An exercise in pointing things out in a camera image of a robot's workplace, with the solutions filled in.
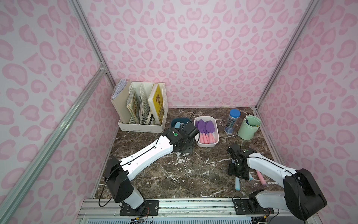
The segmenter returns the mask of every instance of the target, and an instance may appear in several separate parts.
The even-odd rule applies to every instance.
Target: pink leopard print wall
[[[66,0],[0,2],[0,203],[98,70]]]
[[[323,1],[260,109],[287,165],[322,189],[324,224],[358,218],[357,11],[357,1]]]
[[[74,223],[83,200],[97,190],[118,127],[111,94],[103,77],[10,224]]]
[[[256,105],[309,0],[80,0],[115,80],[170,107]]]

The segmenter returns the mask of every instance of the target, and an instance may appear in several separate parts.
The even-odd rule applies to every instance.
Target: marble tabletop
[[[196,108],[194,117],[212,116],[218,124],[220,141],[215,147],[202,148],[195,145],[192,153],[171,153],[161,157],[149,167],[140,172],[132,185],[137,188],[145,198],[185,198],[185,197],[233,197],[245,196],[258,189],[282,191],[283,189],[273,180],[264,175],[267,186],[263,187],[258,180],[255,170],[250,173],[253,180],[240,180],[240,191],[235,190],[235,176],[228,175],[228,166],[231,158],[226,152],[228,134],[224,132],[225,121],[231,108]],[[233,135],[237,135],[243,118],[253,115],[251,108],[237,108],[241,111]],[[178,117],[190,117],[194,108],[169,109],[166,119],[166,128],[170,122]],[[123,132],[118,131],[113,144],[110,158],[118,159],[132,155],[153,142],[158,133]],[[239,138],[242,148],[252,148],[265,157],[272,159],[270,150],[260,130],[254,137],[245,141]],[[237,139],[229,137],[228,144],[237,143]],[[98,199],[104,181],[101,177],[95,199]],[[107,187],[102,197],[111,197]]]

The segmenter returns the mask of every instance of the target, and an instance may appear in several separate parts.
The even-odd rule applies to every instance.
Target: blue lid
[[[237,109],[232,109],[230,110],[230,116],[233,118],[238,118],[240,116],[240,111]]]

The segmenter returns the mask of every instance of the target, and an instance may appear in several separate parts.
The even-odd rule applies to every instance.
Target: light blue object
[[[240,190],[240,179],[238,177],[235,177],[235,190]]]
[[[181,124],[180,122],[176,122],[174,128],[179,128],[180,124]]]

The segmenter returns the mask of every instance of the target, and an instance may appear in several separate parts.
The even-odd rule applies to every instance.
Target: vent grille
[[[151,217],[144,222],[150,224]],[[130,219],[90,219],[88,224],[129,224]],[[155,218],[152,224],[252,224],[251,217],[239,218]]]

